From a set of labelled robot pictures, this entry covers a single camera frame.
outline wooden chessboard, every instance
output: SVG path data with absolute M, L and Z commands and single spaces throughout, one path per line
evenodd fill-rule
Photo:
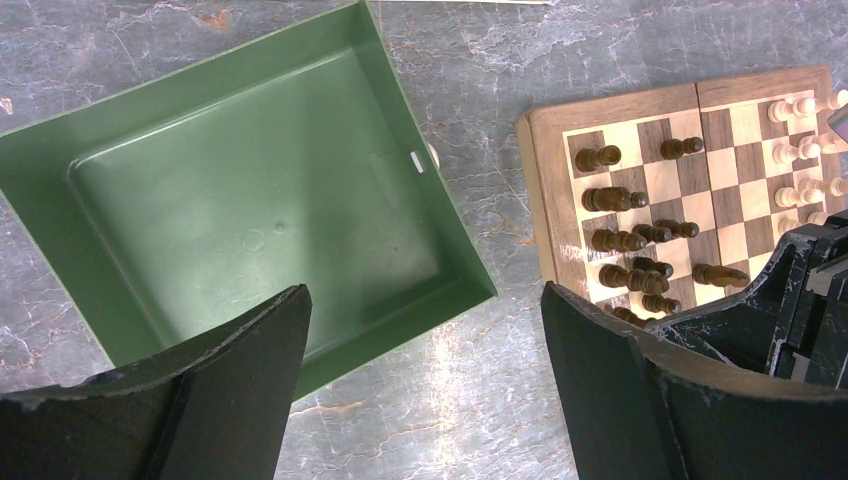
M 516 123 L 533 214 L 539 261 L 545 280 L 555 280 L 601 306 L 624 306 L 642 318 L 661 317 L 641 307 L 641 294 L 598 282 L 600 268 L 615 263 L 631 268 L 635 256 L 674 267 L 667 297 L 684 309 L 735 293 L 733 287 L 700 285 L 692 280 L 697 263 L 727 265 L 753 278 L 771 257 L 780 235 L 777 225 L 790 217 L 804 222 L 809 213 L 834 213 L 842 198 L 800 208 L 780 208 L 774 193 L 804 178 L 840 175 L 839 155 L 822 155 L 779 165 L 772 150 L 779 143 L 829 131 L 829 110 L 815 117 L 771 122 L 775 100 L 831 91 L 825 66 L 804 67 L 631 93 L 617 97 L 543 107 Z M 664 160 L 664 140 L 702 137 L 705 149 L 678 160 Z M 617 165 L 585 173 L 574 157 L 583 148 L 616 145 Z M 589 212 L 581 203 L 587 188 L 623 186 L 645 191 L 648 207 L 627 212 Z M 599 228 L 631 230 L 638 223 L 672 218 L 701 228 L 695 238 L 651 244 L 627 254 L 602 253 L 590 246 Z

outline marble countertop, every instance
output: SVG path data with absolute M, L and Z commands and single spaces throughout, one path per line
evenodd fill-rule
M 0 133 L 344 2 L 0 0 Z M 502 296 L 292 406 L 277 478 L 576 478 L 513 121 L 531 106 L 825 63 L 848 2 L 377 3 L 401 83 Z M 0 391 L 110 368 L 0 205 Z

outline gray marble surface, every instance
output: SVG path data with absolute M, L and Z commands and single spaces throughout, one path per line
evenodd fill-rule
M 339 2 L 0 0 L 0 132 L 85 105 Z M 539 315 L 512 122 L 533 105 L 826 63 L 848 4 L 561 0 L 374 6 L 401 82 L 502 296 L 292 406 L 277 478 L 576 478 Z M 0 391 L 110 367 L 0 205 Z

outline dark brown chess piece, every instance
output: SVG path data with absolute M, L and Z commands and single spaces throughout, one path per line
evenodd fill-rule
M 670 278 L 674 275 L 674 267 L 672 267 L 670 263 L 655 262 L 653 259 L 648 257 L 634 258 L 633 268 L 646 271 L 653 270 L 655 272 L 659 272 L 659 274 L 665 278 Z
M 645 295 L 642 297 L 642 306 L 649 312 L 665 312 L 668 314 L 680 313 L 683 305 L 673 299 L 662 295 Z
M 635 252 L 648 245 L 645 237 L 626 231 L 613 232 L 606 228 L 595 230 L 592 234 L 592 248 L 599 252 Z
M 645 237 L 649 242 L 665 243 L 674 238 L 671 230 L 666 227 L 652 227 L 645 223 L 640 223 L 633 227 L 633 233 L 638 233 Z
M 704 149 L 704 141 L 699 137 L 685 140 L 672 138 L 660 145 L 660 155 L 666 160 L 676 160 L 686 153 L 697 153 Z
M 615 315 L 616 317 L 624 320 L 625 322 L 627 322 L 631 325 L 635 325 L 639 328 L 645 328 L 645 325 L 647 325 L 648 322 L 652 322 L 652 321 L 656 320 L 656 318 L 653 318 L 653 317 L 646 318 L 646 319 L 643 320 L 643 319 L 639 318 L 635 313 L 631 312 L 629 309 L 624 308 L 624 307 L 615 307 L 612 310 L 612 314 Z
M 717 287 L 742 288 L 751 283 L 751 277 L 741 270 L 724 265 L 707 265 L 704 263 L 692 267 L 692 279 L 703 285 L 715 285 Z
M 648 194 L 624 187 L 589 188 L 583 192 L 583 206 L 590 212 L 625 212 L 648 204 Z
M 574 157 L 574 164 L 581 172 L 594 172 L 601 166 L 615 165 L 620 161 L 621 150 L 615 145 L 607 145 L 600 150 L 584 148 Z
M 668 291 L 668 279 L 657 272 L 630 270 L 615 264 L 604 265 L 598 273 L 601 285 L 610 288 L 627 287 L 632 292 L 659 295 Z
M 671 230 L 671 234 L 674 235 L 674 238 L 695 238 L 701 232 L 698 224 L 694 222 L 678 222 L 677 220 L 664 219 L 657 220 L 654 222 L 654 225 Z

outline empty green container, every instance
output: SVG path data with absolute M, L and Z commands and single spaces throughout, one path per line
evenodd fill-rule
M 496 295 L 364 2 L 3 135 L 0 189 L 116 366 L 305 283 L 300 397 Z

